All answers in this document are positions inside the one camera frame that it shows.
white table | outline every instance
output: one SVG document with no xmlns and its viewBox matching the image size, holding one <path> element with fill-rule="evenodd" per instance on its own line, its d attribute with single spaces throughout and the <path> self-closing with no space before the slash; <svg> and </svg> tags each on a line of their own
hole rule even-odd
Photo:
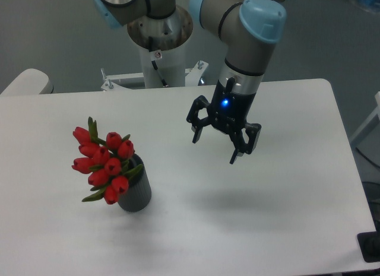
<svg viewBox="0 0 380 276">
<path fill-rule="evenodd" d="M 214 87 L 0 98 L 1 275 L 308 275 L 378 268 L 374 231 L 331 86 L 262 83 L 248 116 L 256 150 L 186 116 Z M 135 214 L 89 195 L 71 132 L 131 134 L 153 197 Z"/>
</svg>

white chair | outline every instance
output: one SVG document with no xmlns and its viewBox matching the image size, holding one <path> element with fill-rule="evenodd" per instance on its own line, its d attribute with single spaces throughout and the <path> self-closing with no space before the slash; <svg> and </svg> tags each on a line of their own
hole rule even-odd
<svg viewBox="0 0 380 276">
<path fill-rule="evenodd" d="M 375 95 L 375 98 L 378 104 L 377 107 L 349 138 L 352 148 L 356 148 L 380 123 L 380 92 Z"/>
<path fill-rule="evenodd" d="M 16 77 L 0 96 L 50 94 L 53 89 L 54 86 L 45 73 L 30 68 Z"/>
</svg>

robotic arm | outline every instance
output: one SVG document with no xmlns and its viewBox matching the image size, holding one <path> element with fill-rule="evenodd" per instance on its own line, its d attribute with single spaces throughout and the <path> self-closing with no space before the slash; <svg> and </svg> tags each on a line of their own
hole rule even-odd
<svg viewBox="0 0 380 276">
<path fill-rule="evenodd" d="M 261 125 L 248 123 L 246 117 L 281 39 L 286 10 L 272 0 L 191 0 L 190 4 L 193 18 L 229 48 L 211 103 L 199 96 L 187 121 L 195 132 L 193 143 L 208 125 L 229 135 L 235 146 L 233 164 L 237 156 L 250 154 L 256 147 Z M 199 111 L 205 108 L 208 116 L 199 119 Z"/>
<path fill-rule="evenodd" d="M 152 88 L 148 87 L 150 84 L 185 85 L 184 58 L 183 63 L 170 59 L 173 64 L 165 69 L 160 65 L 161 54 L 167 51 L 164 57 L 170 58 L 172 51 L 178 52 L 192 33 L 191 18 L 176 6 L 175 0 L 94 1 L 110 26 L 127 25 L 131 39 L 139 47 L 149 53 L 158 52 L 156 58 L 150 59 L 150 70 L 156 71 L 155 75 L 144 70 L 142 61 L 147 88 Z M 228 51 L 211 103 L 199 96 L 186 120 L 195 132 L 193 143 L 208 125 L 227 134 L 235 146 L 231 164 L 237 156 L 254 150 L 261 130 L 260 124 L 248 123 L 246 117 L 284 29 L 286 10 L 276 1 L 284 0 L 190 0 L 194 21 L 227 44 Z M 207 110 L 208 116 L 199 119 L 202 109 Z M 243 138 L 243 129 L 248 142 Z"/>
</svg>

tulip bouquet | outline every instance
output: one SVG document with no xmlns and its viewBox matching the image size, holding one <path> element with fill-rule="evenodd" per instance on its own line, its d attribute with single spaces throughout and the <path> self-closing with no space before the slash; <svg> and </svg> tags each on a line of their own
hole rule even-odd
<svg viewBox="0 0 380 276">
<path fill-rule="evenodd" d="M 83 174 L 91 173 L 88 184 L 93 186 L 91 191 L 96 191 L 82 201 L 104 198 L 107 204 L 116 203 L 144 167 L 142 164 L 134 167 L 130 162 L 135 153 L 130 135 L 122 138 L 118 133 L 110 132 L 104 141 L 98 137 L 96 121 L 91 117 L 88 118 L 88 130 L 76 127 L 72 134 L 80 143 L 80 153 L 85 156 L 76 158 L 72 168 Z"/>
</svg>

gray vase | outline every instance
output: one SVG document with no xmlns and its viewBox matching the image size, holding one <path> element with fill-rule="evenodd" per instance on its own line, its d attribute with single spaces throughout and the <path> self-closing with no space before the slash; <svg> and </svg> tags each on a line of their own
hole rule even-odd
<svg viewBox="0 0 380 276">
<path fill-rule="evenodd" d="M 143 161 L 137 154 L 132 156 L 130 162 L 132 162 L 133 167 L 138 166 L 139 164 L 144 165 Z M 119 196 L 118 204 L 127 212 L 137 212 L 145 208 L 152 197 L 152 191 L 149 185 L 147 172 L 145 171 L 145 166 L 138 176 L 134 177 L 131 181 L 127 192 Z"/>
</svg>

